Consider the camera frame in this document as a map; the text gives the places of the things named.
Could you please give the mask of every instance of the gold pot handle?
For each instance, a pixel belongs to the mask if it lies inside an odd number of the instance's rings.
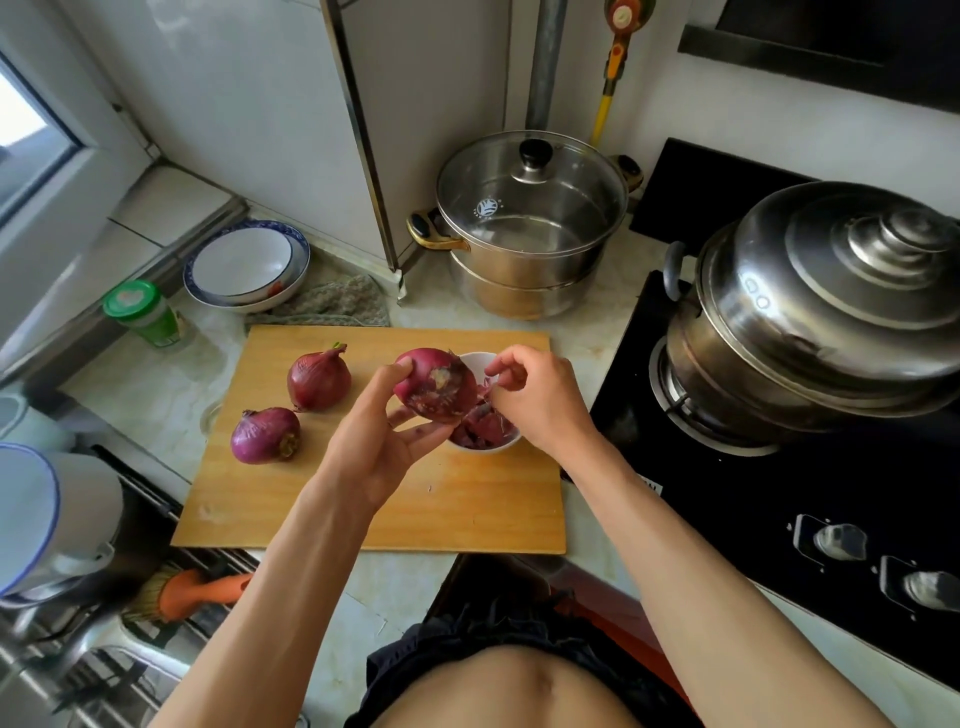
[[[440,211],[435,207],[431,210],[416,210],[407,217],[407,231],[410,236],[424,248],[432,251],[468,251],[469,243],[462,237],[440,235],[433,224],[433,216]]]
[[[643,184],[643,170],[640,165],[634,161],[633,157],[627,155],[610,155],[608,159],[620,170],[623,179],[627,182],[627,192],[633,192]]]

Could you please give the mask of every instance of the yellow pipe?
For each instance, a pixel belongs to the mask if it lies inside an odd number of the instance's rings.
[[[607,124],[607,114],[610,113],[610,104],[613,102],[612,96],[600,97],[600,108],[597,110],[596,119],[593,121],[593,133],[590,135],[590,146],[596,147],[600,143],[600,136],[603,134],[603,128]]]

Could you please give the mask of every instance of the green cap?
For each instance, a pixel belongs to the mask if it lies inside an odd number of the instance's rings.
[[[146,316],[162,300],[159,290],[148,280],[127,280],[104,297],[104,313],[116,321],[133,321]]]

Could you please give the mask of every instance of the black stove top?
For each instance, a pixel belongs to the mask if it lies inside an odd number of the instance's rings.
[[[651,385],[675,307],[652,273],[591,409],[597,427],[749,578],[960,689],[960,613],[921,606],[902,586],[916,571],[960,576],[960,405],[760,456],[718,451],[671,422]],[[865,560],[816,547],[818,531],[844,523],[866,534]]]

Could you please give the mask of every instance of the countertop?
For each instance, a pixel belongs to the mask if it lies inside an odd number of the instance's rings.
[[[588,405],[596,397],[630,321],[647,275],[662,265],[666,245],[622,227],[610,240],[583,303],[539,322],[501,319],[465,301],[446,271],[444,254],[427,254],[406,277],[408,295],[388,300],[395,327],[538,329],[573,364]],[[330,258],[311,273],[348,273]],[[692,259],[684,262],[686,278]],[[243,348],[241,317],[194,302],[185,291],[171,301],[195,328],[178,352],[152,350],[123,336],[63,387],[63,391],[177,473],[166,485],[183,500],[204,452],[201,418],[227,390]],[[639,598],[623,562],[576,489],[564,484],[566,558],[620,591]],[[307,696],[307,709],[343,717],[364,687],[364,657],[420,621],[456,554],[362,552],[334,613]],[[765,592],[842,672],[901,728],[960,724],[960,695],[861,643],[822,619]]]

